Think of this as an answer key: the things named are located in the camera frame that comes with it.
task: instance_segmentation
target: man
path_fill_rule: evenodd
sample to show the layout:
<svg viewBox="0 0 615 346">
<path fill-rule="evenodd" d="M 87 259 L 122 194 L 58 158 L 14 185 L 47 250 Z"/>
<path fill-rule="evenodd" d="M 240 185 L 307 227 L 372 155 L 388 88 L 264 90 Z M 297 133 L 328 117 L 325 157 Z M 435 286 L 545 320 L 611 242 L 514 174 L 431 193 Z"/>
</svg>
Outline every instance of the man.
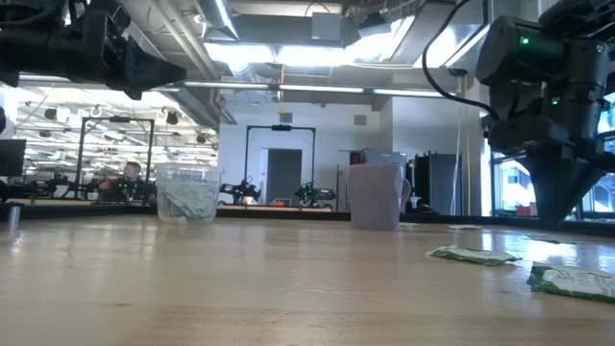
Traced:
<svg viewBox="0 0 615 346">
<path fill-rule="evenodd" d="M 141 165 L 136 162 L 127 162 L 124 167 L 124 175 L 114 180 L 101 183 L 100 200 L 105 202 L 126 202 L 141 197 L 147 184 L 139 178 Z"/>
</svg>

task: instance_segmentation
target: doorway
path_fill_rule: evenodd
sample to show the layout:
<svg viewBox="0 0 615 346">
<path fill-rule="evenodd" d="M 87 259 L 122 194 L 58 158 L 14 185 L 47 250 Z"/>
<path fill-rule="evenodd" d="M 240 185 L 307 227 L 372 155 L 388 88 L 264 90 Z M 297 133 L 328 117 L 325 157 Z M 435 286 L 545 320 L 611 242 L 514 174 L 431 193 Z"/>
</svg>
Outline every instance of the doorway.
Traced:
<svg viewBox="0 0 615 346">
<path fill-rule="evenodd" d="M 301 186 L 300 149 L 269 149 L 267 162 L 267 204 L 283 199 L 284 204 L 299 206 L 299 197 L 294 193 Z"/>
</svg>

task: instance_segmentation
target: table surface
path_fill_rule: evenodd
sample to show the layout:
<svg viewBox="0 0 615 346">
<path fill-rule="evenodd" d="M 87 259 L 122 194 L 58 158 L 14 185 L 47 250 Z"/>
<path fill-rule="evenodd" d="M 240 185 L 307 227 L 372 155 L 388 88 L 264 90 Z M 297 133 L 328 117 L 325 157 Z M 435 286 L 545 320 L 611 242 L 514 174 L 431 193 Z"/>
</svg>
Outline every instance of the table surface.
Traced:
<svg viewBox="0 0 615 346">
<path fill-rule="evenodd" d="M 615 239 L 254 219 L 177 227 L 136 215 L 20 229 L 0 235 L 2 345 L 615 344 L 615 305 L 526 285 L 533 260 L 615 272 Z M 425 255 L 450 244 L 524 260 Z"/>
</svg>

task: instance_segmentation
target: air vent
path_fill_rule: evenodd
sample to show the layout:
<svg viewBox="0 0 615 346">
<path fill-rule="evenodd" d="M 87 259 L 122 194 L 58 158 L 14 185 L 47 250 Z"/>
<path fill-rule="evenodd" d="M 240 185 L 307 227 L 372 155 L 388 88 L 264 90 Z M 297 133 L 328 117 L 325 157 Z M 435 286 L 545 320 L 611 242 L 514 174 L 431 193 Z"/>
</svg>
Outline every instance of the air vent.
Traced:
<svg viewBox="0 0 615 346">
<path fill-rule="evenodd" d="M 280 122 L 281 123 L 285 123 L 285 124 L 290 124 L 292 123 L 292 113 L 291 112 L 285 112 L 285 113 L 281 113 L 280 114 Z"/>
<path fill-rule="evenodd" d="M 367 126 L 367 115 L 361 115 L 361 114 L 355 115 L 355 125 Z"/>
</svg>

